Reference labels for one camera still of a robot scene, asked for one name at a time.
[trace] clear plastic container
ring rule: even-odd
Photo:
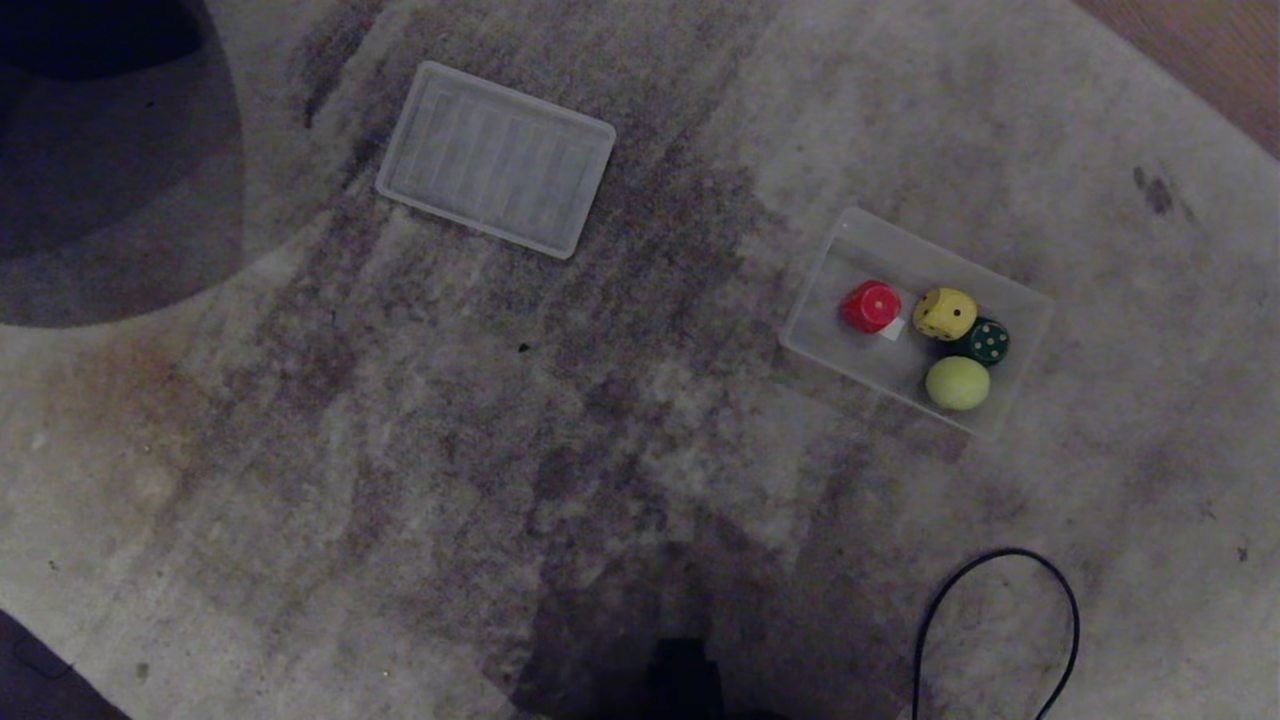
[[[439,63],[422,63],[378,192],[566,259],[617,131]]]
[[[869,279],[891,284],[902,297],[900,316],[909,327],[896,341],[863,333],[837,315],[840,301]],[[969,411],[942,410],[924,391],[929,366],[947,352],[943,343],[910,327],[910,314],[916,300],[934,287],[954,287],[969,293],[978,301],[980,315],[1009,328],[1009,356],[989,368],[991,395]],[[782,329],[781,341],[800,355],[957,428],[995,438],[1004,428],[1018,387],[1052,318],[1053,301],[1048,297],[851,208],[832,229]]]

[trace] red die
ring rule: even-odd
[[[878,333],[902,311],[902,300],[879,281],[867,281],[840,304],[840,316],[864,333]]]

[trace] green ball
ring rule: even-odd
[[[943,357],[924,378],[929,400],[945,410],[973,410],[991,392],[991,373],[969,357]]]

